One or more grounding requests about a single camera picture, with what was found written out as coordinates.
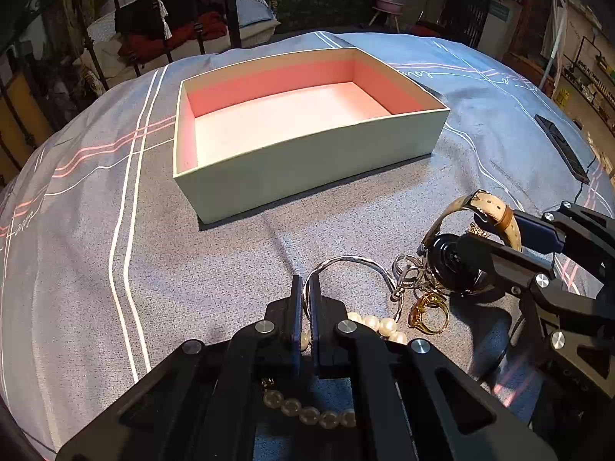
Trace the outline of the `silver twisted bangle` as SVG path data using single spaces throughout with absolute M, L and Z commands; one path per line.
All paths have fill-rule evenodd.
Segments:
M 370 270 L 374 270 L 375 273 L 378 273 L 381 276 L 382 280 L 384 280 L 385 285 L 387 286 L 390 293 L 390 301 L 396 305 L 396 309 L 393 315 L 393 320 L 397 323 L 400 320 L 402 310 L 404 310 L 404 300 L 402 299 L 402 288 L 398 283 L 396 278 L 382 267 L 379 263 L 374 261 L 371 258 L 358 256 L 358 255 L 342 255 L 337 257 L 332 257 L 330 259 L 324 260 L 316 265 L 309 272 L 306 277 L 306 280 L 302 283 L 301 288 L 301 296 L 302 296 L 302 310 L 303 314 L 307 317 L 308 320 L 312 319 L 312 311 L 311 311 L 311 283 L 324 272 L 324 270 L 329 269 L 335 264 L 338 263 L 352 263 L 360 265 L 361 267 L 368 267 Z

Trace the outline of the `tan strap black wristwatch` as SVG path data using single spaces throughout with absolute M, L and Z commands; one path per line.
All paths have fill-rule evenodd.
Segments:
M 444 220 L 461 211 L 472 212 L 479 230 L 497 235 L 501 243 L 471 232 L 463 235 L 443 233 Z M 500 198 L 479 189 L 444 208 L 423 236 L 417 254 L 426 260 L 432 277 L 448 295 L 477 295 L 493 284 L 489 255 L 494 249 L 503 247 L 517 252 L 522 250 L 514 212 Z

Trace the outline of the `silver ring cluster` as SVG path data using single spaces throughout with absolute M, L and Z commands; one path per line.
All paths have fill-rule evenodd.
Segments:
M 437 287 L 425 256 L 397 256 L 392 263 L 392 274 L 396 283 L 393 301 L 400 301 L 406 294 L 420 298 Z

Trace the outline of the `black smartphone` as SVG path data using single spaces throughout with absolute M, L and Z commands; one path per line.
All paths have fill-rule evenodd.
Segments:
M 577 179 L 577 181 L 580 181 L 583 184 L 588 184 L 589 177 L 585 167 L 581 164 L 581 161 L 578 160 L 577 154 L 574 153 L 571 146 L 566 141 L 566 138 L 564 138 L 562 133 L 559 131 L 559 128 L 555 126 L 551 120 L 547 120 L 545 117 L 540 116 L 540 114 L 536 114 L 535 121 L 546 134 L 549 142 L 551 142 L 558 151 L 571 175 Z

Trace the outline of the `pale green pink-lined box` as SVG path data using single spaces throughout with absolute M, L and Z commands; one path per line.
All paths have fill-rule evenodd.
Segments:
M 234 63 L 179 87 L 173 177 L 206 227 L 432 153 L 448 107 L 356 48 Z

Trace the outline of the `grey-blue striped bedspread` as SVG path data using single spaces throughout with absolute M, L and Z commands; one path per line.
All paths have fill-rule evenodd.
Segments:
M 203 230 L 172 172 L 180 82 L 266 55 L 356 47 L 437 92 L 432 155 Z M 559 128 L 577 181 L 535 121 Z M 222 342 L 325 259 L 389 267 L 455 198 L 486 189 L 533 214 L 611 216 L 614 191 L 569 116 L 496 60 L 436 38 L 314 31 L 179 60 L 116 86 L 51 136 L 1 194 L 1 395 L 44 459 L 184 340 Z M 389 317 L 384 280 L 338 263 L 325 295 Z

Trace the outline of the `pink round stool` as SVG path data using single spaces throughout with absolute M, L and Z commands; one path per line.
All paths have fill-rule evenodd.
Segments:
M 395 31 L 400 33 L 398 18 L 401 16 L 402 10 L 404 9 L 404 5 L 402 3 L 393 0 L 375 0 L 375 5 L 373 8 L 375 10 L 375 14 L 370 20 L 369 26 L 372 26 L 374 21 L 380 15 L 386 15 L 387 18 L 393 23 Z

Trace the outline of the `white wicker hanging chair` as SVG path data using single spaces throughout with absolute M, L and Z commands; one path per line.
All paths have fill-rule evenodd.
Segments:
M 93 49 L 85 49 L 76 66 L 110 86 L 138 74 L 199 54 L 217 54 L 230 48 L 224 0 L 152 0 L 107 2 L 86 32 Z

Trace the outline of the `black iron bed frame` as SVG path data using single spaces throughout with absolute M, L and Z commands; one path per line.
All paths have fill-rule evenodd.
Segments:
M 230 48 L 247 43 L 247 5 L 224 0 Z M 86 28 L 102 6 L 118 0 L 15 0 L 1 4 L 1 180 L 22 170 L 28 157 L 97 97 L 112 88 L 77 60 L 93 42 Z M 152 0 L 161 10 L 161 0 Z

